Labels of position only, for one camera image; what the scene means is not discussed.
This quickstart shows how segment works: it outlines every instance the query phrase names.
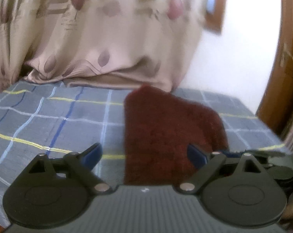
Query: brown wooden frame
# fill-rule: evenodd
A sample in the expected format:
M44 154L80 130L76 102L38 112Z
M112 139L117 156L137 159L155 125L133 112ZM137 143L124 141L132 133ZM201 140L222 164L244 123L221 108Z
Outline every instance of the brown wooden frame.
M214 13L206 13L205 28L216 33L222 32L226 0L215 0Z

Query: silver bolt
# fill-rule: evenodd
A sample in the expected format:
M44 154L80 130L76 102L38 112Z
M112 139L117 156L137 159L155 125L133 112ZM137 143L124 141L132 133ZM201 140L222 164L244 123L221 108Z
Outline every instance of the silver bolt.
M105 192L110 189L110 186L106 183L100 183L95 186L95 190L98 192Z
M192 183L182 183L180 185L180 188L183 191L192 191L192 190L194 190L195 186Z

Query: bed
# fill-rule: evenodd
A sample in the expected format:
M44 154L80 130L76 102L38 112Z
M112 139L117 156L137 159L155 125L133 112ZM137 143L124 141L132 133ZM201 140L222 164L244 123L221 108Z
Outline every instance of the bed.
M23 168L40 152L62 157L96 142L104 155L93 170L111 186L124 177L124 107L130 90L66 88L63 82L36 85L20 81L0 94L0 225L9 221L2 197ZM282 141L240 100L212 92L177 89L174 95L217 111L231 151L277 150Z

